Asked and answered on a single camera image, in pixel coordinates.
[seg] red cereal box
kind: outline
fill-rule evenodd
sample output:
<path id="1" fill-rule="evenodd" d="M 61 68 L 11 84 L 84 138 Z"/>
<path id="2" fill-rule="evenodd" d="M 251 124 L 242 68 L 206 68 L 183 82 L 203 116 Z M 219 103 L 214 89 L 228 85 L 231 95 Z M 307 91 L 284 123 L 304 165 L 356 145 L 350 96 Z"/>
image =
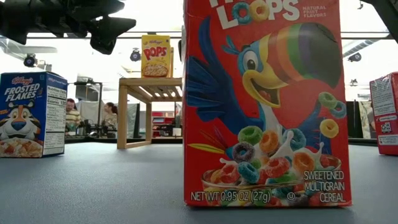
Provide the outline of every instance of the red cereal box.
<path id="1" fill-rule="evenodd" d="M 338 0 L 185 0 L 184 198 L 348 206 Z"/>
<path id="2" fill-rule="evenodd" d="M 398 155 L 398 72 L 370 82 L 380 154 Z"/>

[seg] cereal box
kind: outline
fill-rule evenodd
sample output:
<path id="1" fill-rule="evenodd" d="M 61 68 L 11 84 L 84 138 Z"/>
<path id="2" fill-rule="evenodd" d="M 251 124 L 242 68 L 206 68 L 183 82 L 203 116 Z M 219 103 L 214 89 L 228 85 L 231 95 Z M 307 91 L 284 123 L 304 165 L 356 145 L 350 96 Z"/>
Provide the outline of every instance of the cereal box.
<path id="1" fill-rule="evenodd" d="M 68 83 L 47 72 L 0 76 L 0 157 L 64 153 Z"/>
<path id="2" fill-rule="evenodd" d="M 380 154 L 398 155 L 398 72 L 370 82 Z"/>
<path id="3" fill-rule="evenodd" d="M 184 197 L 348 206 L 337 0 L 185 0 Z"/>
<path id="4" fill-rule="evenodd" d="M 141 77 L 160 78 L 170 75 L 170 37 L 142 36 Z"/>

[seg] tony the tiger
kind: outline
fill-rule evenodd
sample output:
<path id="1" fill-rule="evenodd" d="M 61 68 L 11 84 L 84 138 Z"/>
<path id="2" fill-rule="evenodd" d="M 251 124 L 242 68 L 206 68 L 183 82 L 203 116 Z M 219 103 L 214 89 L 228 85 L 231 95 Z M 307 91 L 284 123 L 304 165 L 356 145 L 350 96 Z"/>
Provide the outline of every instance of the tony the tiger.
<path id="1" fill-rule="evenodd" d="M 8 104 L 10 113 L 0 121 L 0 140 L 21 138 L 36 141 L 40 134 L 40 121 L 33 117 L 30 109 L 34 107 L 34 101 L 27 105 Z"/>

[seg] toucan eye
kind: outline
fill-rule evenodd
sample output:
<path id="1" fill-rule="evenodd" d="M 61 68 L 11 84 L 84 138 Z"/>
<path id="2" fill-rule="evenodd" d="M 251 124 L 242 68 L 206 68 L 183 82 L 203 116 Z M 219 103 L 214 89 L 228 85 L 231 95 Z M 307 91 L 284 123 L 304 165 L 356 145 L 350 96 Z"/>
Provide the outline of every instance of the toucan eye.
<path id="1" fill-rule="evenodd" d="M 259 59 L 252 50 L 248 50 L 243 55 L 243 68 L 244 70 L 257 70 L 259 64 Z"/>

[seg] wooden table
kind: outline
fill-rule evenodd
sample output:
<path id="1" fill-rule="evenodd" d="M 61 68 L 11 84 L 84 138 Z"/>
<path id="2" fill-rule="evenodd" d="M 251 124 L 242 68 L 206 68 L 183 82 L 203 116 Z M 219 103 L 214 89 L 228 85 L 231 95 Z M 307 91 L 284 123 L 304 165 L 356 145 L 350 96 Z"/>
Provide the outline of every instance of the wooden table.
<path id="1" fill-rule="evenodd" d="M 119 80 L 118 149 L 146 146 L 152 143 L 152 102 L 182 101 L 177 87 L 182 78 L 121 78 Z M 127 95 L 146 104 L 146 139 L 127 143 Z"/>

